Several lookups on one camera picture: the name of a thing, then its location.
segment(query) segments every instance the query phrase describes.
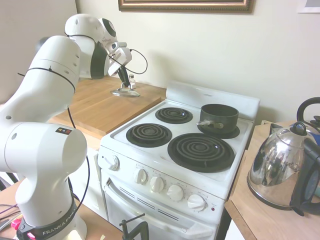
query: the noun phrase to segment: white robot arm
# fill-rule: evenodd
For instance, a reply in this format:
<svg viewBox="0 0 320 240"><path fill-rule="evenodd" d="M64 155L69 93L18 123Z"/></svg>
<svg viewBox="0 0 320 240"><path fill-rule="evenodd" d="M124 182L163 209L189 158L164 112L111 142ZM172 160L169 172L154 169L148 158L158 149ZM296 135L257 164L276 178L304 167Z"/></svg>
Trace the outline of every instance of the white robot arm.
<svg viewBox="0 0 320 240"><path fill-rule="evenodd" d="M118 42L115 28L109 20L77 14L66 21L65 34L81 49L81 78L101 79L118 73L125 86L129 86L128 75L122 72L132 60L132 55L126 42Z"/></svg>
<svg viewBox="0 0 320 240"><path fill-rule="evenodd" d="M68 37L44 42L0 109L0 172L26 177L15 196L23 214L19 240L75 239L74 232L84 240L87 233L67 181L86 158L86 139L77 129L45 122L69 107L80 77L108 75L110 58L99 42L104 27L97 18L72 16L65 31Z"/></svg>

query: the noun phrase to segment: white stove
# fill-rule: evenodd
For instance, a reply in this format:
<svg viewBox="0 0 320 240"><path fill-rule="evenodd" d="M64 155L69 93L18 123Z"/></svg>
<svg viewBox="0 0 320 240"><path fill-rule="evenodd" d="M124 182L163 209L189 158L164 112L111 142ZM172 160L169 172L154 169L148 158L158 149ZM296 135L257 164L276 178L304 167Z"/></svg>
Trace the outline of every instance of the white stove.
<svg viewBox="0 0 320 240"><path fill-rule="evenodd" d="M167 239L214 239L224 203L245 150L260 100L194 85L172 82L167 99L109 133L101 140L98 164L102 168L109 221L146 213L150 239L157 231L167 232ZM196 123L201 106L224 104L239 111L239 135L224 139L234 152L231 166L218 172L195 172L176 164L168 153L174 138L202 133ZM180 108L192 114L182 124L166 123L156 117L164 108ZM157 124L169 129L169 142L157 147L142 147L127 139L127 132L141 124Z"/></svg>

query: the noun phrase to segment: saucepan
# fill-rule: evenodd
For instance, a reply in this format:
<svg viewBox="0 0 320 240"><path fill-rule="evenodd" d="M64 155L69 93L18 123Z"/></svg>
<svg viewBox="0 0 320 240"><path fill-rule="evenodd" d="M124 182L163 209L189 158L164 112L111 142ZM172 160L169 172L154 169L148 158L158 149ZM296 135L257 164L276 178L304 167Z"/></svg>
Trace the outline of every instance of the saucepan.
<svg viewBox="0 0 320 240"><path fill-rule="evenodd" d="M239 111L223 104L207 104L201 107L200 121L196 124L215 134L228 134L237 127Z"/></svg>

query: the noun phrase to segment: electric kettle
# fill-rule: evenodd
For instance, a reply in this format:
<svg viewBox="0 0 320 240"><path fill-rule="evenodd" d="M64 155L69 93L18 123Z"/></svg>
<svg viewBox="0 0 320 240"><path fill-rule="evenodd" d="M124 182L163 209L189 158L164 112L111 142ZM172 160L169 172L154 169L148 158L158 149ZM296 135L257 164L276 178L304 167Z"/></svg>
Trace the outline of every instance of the electric kettle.
<svg viewBox="0 0 320 240"><path fill-rule="evenodd" d="M296 113L296 120L303 122L306 125L306 130L314 137L316 143L320 146L320 116L314 116L314 120L306 122L304 119L304 113L308 106L313 104L320 104L320 97L313 97L304 101L298 108Z"/></svg>
<svg viewBox="0 0 320 240"><path fill-rule="evenodd" d="M280 128L261 145L247 183L263 203L281 210L320 215L311 203L320 180L320 146L304 123Z"/></svg>

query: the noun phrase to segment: gold picture frame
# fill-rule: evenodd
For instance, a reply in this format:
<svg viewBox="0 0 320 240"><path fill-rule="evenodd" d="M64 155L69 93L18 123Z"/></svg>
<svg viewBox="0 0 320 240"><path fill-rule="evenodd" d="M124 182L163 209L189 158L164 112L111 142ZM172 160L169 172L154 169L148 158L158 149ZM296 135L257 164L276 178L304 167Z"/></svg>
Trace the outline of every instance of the gold picture frame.
<svg viewBox="0 0 320 240"><path fill-rule="evenodd" d="M118 0L122 12L250 14L255 0Z"/></svg>

